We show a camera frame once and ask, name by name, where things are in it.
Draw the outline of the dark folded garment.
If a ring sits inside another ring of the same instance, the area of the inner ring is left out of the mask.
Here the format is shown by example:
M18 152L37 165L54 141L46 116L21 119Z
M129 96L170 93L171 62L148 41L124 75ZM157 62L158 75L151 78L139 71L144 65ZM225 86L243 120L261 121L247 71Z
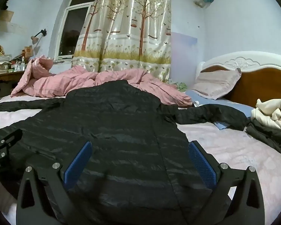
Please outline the dark folded garment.
M254 139L281 153L281 130L266 127L254 119L249 120L245 132Z

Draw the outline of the cardboard box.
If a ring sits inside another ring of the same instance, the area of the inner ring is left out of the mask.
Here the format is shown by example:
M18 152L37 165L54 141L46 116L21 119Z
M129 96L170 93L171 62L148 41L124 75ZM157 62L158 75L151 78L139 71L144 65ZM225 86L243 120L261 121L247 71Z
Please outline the cardboard box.
M11 22L13 15L13 11L0 10L0 21Z

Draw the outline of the beige pillow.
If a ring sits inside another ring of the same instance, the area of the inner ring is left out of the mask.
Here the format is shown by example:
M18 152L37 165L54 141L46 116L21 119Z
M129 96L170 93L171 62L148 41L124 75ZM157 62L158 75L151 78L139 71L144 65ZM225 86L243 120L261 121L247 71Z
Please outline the beige pillow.
M234 71L201 72L192 90L206 99L217 100L232 91L241 76L239 68Z

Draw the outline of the wall mounted lamp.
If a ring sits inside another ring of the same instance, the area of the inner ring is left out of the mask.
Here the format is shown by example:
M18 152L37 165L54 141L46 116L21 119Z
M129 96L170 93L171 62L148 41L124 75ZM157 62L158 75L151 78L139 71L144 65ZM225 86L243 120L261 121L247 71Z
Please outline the wall mounted lamp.
M41 37L45 37L47 35L46 29L42 29L35 36L31 36L32 44L35 45Z

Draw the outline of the tree print curtain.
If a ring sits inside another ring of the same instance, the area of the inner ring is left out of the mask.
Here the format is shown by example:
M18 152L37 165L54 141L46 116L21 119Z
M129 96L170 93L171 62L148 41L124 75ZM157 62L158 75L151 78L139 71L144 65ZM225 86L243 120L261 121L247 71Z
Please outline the tree print curtain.
M143 69L170 77L171 0L94 0L72 59L89 72Z

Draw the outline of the window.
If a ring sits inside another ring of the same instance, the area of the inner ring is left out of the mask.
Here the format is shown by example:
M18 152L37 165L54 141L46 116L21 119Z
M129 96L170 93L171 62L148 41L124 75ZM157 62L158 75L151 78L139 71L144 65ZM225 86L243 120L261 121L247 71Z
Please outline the window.
M95 0L69 0L57 33L55 59L71 59L85 19Z

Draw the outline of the black puffer jacket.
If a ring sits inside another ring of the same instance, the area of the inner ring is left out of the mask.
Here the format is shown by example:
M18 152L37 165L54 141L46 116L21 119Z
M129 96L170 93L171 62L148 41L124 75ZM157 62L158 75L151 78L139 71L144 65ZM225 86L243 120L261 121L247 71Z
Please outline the black puffer jacket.
M125 80L71 91L65 98L0 103L0 112L37 109L0 128L20 128L16 170L0 181L14 193L34 155L62 161L81 140L93 153L69 195L89 224L190 224L210 194L178 125L223 122L242 131L246 116L217 105L179 109Z

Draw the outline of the cream folded garment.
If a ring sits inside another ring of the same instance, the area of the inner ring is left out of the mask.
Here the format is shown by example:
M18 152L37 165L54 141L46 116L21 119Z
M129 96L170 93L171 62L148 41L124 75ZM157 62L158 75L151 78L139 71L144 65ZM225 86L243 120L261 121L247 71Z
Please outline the cream folded garment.
M256 102L256 107L251 110L251 119L256 119L265 127L281 130L281 99L271 99Z

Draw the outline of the cluttered wooden desk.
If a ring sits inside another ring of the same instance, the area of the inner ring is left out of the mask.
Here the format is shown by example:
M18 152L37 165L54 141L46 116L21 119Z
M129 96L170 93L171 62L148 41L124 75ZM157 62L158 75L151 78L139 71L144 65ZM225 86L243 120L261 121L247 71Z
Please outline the cluttered wooden desk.
M0 45L0 81L18 82L22 77L28 60L33 56L32 46L25 46L20 55L12 58L11 54L5 54Z

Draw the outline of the white and wood headboard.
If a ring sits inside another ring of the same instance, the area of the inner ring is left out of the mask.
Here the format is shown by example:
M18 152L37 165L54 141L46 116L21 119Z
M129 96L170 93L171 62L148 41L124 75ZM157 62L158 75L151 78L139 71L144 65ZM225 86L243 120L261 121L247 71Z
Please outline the white and wood headboard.
M265 102L281 99L281 55L261 51L239 51L202 61L196 68L201 72L233 71L239 68L240 80L223 98L255 107L257 99Z

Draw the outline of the pink plaid duvet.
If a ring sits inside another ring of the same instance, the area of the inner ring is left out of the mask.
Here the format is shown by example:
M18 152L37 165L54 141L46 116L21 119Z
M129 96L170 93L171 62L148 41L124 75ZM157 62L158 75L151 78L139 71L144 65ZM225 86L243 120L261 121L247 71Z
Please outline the pink plaid duvet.
M16 97L23 92L33 97L62 97L75 89L126 80L128 84L158 97L165 105L177 105L182 108L192 105L191 97L141 69L96 73L89 72L82 66L74 66L64 72L52 74L50 73L52 66L53 60L44 55L30 60L23 76L10 95Z

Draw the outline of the green patterned cloth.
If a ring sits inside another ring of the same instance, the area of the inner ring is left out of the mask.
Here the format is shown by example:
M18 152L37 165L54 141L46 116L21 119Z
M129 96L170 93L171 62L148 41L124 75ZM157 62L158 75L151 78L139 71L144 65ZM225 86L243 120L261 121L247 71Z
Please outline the green patterned cloth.
M172 82L171 85L173 85L179 92L185 92L188 89L184 82Z

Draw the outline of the blue floral pillow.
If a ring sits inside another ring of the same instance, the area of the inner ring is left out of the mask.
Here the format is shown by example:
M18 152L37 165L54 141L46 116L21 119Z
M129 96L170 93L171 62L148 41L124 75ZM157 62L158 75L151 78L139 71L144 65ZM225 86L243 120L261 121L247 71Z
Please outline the blue floral pillow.
M246 118L251 117L251 111L253 110L253 107L251 106L235 103L223 98L217 100L207 99L199 95L195 90L187 90L185 93L186 95L191 97L195 107L199 107L203 105L217 105L217 106L221 106L226 111L227 110L231 111L232 109L234 109L234 112L236 111L242 112L246 116Z

